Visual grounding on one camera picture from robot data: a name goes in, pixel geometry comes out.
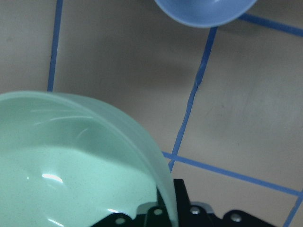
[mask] mint green bowl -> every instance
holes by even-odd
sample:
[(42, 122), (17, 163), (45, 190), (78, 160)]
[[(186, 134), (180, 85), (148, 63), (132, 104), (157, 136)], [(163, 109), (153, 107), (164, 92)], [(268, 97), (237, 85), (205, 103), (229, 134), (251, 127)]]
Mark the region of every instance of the mint green bowl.
[(113, 212), (134, 218), (157, 200), (156, 187), (178, 226), (159, 147), (136, 121), (96, 99), (0, 95), (0, 171), (2, 226), (89, 227)]

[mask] bowl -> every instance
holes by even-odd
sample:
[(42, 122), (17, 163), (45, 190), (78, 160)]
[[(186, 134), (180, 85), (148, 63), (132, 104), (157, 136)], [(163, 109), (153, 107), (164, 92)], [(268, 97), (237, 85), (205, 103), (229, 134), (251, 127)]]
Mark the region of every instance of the bowl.
[(226, 24), (246, 12), (257, 0), (155, 0), (174, 20), (192, 27)]
[(21, 91), (0, 95), (2, 226), (89, 227), (157, 201), (178, 225), (173, 180), (135, 120), (96, 99)]

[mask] blue tape line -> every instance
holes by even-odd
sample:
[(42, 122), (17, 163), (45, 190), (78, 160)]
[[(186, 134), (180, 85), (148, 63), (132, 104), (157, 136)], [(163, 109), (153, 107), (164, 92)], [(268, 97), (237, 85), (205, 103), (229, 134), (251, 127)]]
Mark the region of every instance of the blue tape line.
[(254, 23), (257, 25), (265, 26), (268, 28), (272, 28), (272, 29), (275, 29), (278, 31), (282, 31), (282, 32), (286, 32), (286, 33), (290, 33), (293, 35), (303, 37), (303, 29), (296, 28), (296, 27), (289, 26), (289, 25), (282, 24), (282, 23), (278, 23), (278, 22), (275, 22), (272, 20), (261, 18), (261, 17), (253, 16), (253, 15), (250, 15), (247, 13), (243, 14), (238, 19), (244, 20), (247, 22), (251, 22), (251, 23)]
[(297, 201), (294, 204), (294, 207), (292, 208), (292, 210), (290, 211), (283, 227), (289, 227), (290, 223), (292, 222), (296, 212), (298, 211), (300, 205), (302, 204), (303, 201), (303, 191), (301, 192), (301, 196), (297, 199)]
[[(181, 127), (179, 129), (179, 132), (177, 134), (177, 138), (176, 138), (176, 141), (175, 141), (175, 144), (174, 144), (174, 148), (172, 150), (172, 154), (174, 154), (174, 155), (177, 155), (178, 151), (180, 149), (180, 145), (181, 145), (181, 142), (182, 142), (182, 139), (183, 139), (183, 136), (184, 136), (185, 128), (186, 128), (186, 125), (187, 125), (187, 122), (188, 122), (188, 119), (189, 119), (189, 116), (190, 116), (190, 112), (191, 112), (191, 109), (192, 109), (192, 106), (193, 106), (193, 103), (194, 103), (195, 95), (196, 95), (196, 92), (198, 90), (198, 87), (200, 86), (200, 84), (202, 82), (204, 72), (205, 72), (205, 69), (206, 69), (206, 66), (207, 66), (207, 62), (208, 62), (208, 59), (209, 59), (209, 55), (210, 55), (210, 52), (212, 50), (212, 46), (214, 44), (214, 38), (215, 38), (215, 35), (216, 35), (216, 32), (217, 32), (217, 28), (218, 27), (212, 27), (209, 31), (208, 38), (207, 38), (206, 45), (205, 45), (205, 49), (204, 49), (204, 53), (203, 53), (203, 57), (202, 57), (202, 60), (201, 60), (201, 64), (200, 64), (199, 70), (196, 74), (195, 83), (194, 83), (194, 86), (193, 86), (193, 88), (190, 92), (190, 96), (189, 96), (189, 99), (188, 99), (188, 102), (187, 102), (185, 116), (184, 116), (183, 122), (181, 124)], [(172, 171), (172, 169), (174, 167), (174, 164), (175, 164), (174, 160), (172, 160), (169, 163), (170, 171)]]
[(211, 171), (211, 172), (215, 172), (215, 173), (218, 173), (218, 174), (222, 174), (222, 175), (226, 175), (226, 176), (229, 176), (229, 177), (237, 178), (237, 179), (249, 182), (249, 183), (257, 184), (257, 185), (267, 187), (267, 188), (270, 188), (270, 189), (273, 189), (273, 190), (276, 190), (276, 191), (284, 192), (284, 193), (287, 193), (287, 194), (290, 194), (290, 195), (295, 195), (295, 196), (299, 196), (299, 197), (303, 198), (303, 194), (300, 191), (297, 191), (297, 190), (294, 190), (294, 189), (291, 189), (291, 188), (287, 188), (287, 187), (284, 187), (284, 186), (280, 186), (278, 184), (262, 181), (262, 180), (259, 180), (257, 178), (253, 178), (253, 177), (250, 177), (250, 176), (245, 176), (245, 175), (242, 175), (242, 174), (238, 174), (238, 173), (235, 173), (235, 172), (232, 172), (232, 171), (229, 171), (229, 170), (225, 170), (225, 169), (222, 169), (222, 168), (218, 168), (218, 167), (215, 167), (215, 166), (204, 164), (204, 163), (194, 161), (194, 160), (191, 160), (191, 159), (188, 159), (188, 158), (185, 158), (185, 157), (176, 156), (176, 155), (173, 155), (173, 154), (170, 154), (170, 153), (163, 152), (163, 155), (166, 158), (170, 158), (172, 160), (182, 162), (182, 163), (185, 163), (185, 164), (188, 164), (188, 165), (191, 165), (191, 166), (195, 166), (195, 167), (198, 167), (198, 168), (201, 168), (201, 169), (206, 169), (206, 170)]
[(51, 63), (49, 66), (47, 91), (53, 91), (53, 82), (54, 82), (54, 78), (55, 78), (62, 6), (63, 6), (63, 0), (57, 0), (55, 22), (54, 22), (54, 26), (53, 26), (52, 56), (51, 56)]

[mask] light blue bowl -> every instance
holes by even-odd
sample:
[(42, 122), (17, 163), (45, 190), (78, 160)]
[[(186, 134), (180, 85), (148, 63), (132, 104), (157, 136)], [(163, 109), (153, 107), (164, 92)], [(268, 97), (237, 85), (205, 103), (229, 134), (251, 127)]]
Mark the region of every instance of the light blue bowl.
[(192, 27), (226, 24), (246, 12), (257, 0), (155, 0), (174, 20)]

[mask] floor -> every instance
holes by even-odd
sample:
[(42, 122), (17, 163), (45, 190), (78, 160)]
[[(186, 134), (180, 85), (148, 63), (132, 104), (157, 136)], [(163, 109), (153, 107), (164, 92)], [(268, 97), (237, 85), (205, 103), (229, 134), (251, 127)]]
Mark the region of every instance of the floor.
[(302, 226), (302, 1), (259, 0), (211, 29), (153, 1), (1, 4), (0, 93), (108, 102), (153, 136), (191, 201)]

